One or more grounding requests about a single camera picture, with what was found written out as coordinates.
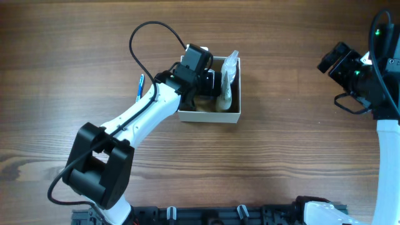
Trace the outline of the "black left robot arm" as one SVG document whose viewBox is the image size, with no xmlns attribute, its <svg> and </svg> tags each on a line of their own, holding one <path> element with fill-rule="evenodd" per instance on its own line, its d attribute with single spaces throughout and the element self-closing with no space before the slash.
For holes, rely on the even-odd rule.
<svg viewBox="0 0 400 225">
<path fill-rule="evenodd" d="M 119 117 L 95 126 L 83 125 L 61 174 L 65 184 L 86 197 L 102 224 L 134 222 L 124 192 L 135 148 L 164 119 L 178 110 L 194 109 L 194 97 L 220 85 L 209 69 L 213 55 L 190 44 L 175 68 L 160 72 L 150 90 Z"/>
</svg>

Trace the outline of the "white tube with gold cap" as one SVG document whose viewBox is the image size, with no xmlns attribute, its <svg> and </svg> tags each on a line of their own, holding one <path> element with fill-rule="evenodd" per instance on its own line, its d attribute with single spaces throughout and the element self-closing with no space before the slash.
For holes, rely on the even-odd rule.
<svg viewBox="0 0 400 225">
<path fill-rule="evenodd" d="M 221 94 L 216 99 L 216 111 L 228 111 L 231 107 L 232 100 L 231 84 L 229 78 L 225 76 L 222 82 Z"/>
</svg>

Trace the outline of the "blue spray bottle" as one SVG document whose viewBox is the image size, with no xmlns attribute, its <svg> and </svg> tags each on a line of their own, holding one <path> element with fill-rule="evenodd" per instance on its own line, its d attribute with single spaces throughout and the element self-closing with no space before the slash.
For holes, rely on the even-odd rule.
<svg viewBox="0 0 400 225">
<path fill-rule="evenodd" d="M 239 54 L 239 51 L 234 50 L 228 57 L 225 58 L 225 60 L 222 64 L 221 74 L 222 74 L 222 76 L 227 75 L 228 81 L 230 84 L 233 83 L 234 78 L 236 76 L 238 54 Z"/>
</svg>

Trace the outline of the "blue toothbrush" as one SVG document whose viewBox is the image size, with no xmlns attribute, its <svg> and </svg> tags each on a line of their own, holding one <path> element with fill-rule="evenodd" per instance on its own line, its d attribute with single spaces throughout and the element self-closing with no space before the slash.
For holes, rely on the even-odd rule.
<svg viewBox="0 0 400 225">
<path fill-rule="evenodd" d="M 144 74 L 141 74 L 138 83 L 136 102 L 138 102 L 142 98 L 144 82 L 145 82 L 145 76 Z"/>
</svg>

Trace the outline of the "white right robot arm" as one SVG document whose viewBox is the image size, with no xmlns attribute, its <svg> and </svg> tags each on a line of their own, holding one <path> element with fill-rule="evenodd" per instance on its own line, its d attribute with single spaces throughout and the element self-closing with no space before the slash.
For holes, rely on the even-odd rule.
<svg viewBox="0 0 400 225">
<path fill-rule="evenodd" d="M 399 224 L 399 25 L 373 25 L 369 51 L 360 55 L 339 42 L 318 64 L 343 89 L 336 99 L 352 97 L 372 113 L 379 140 L 379 178 L 373 224 Z"/>
</svg>

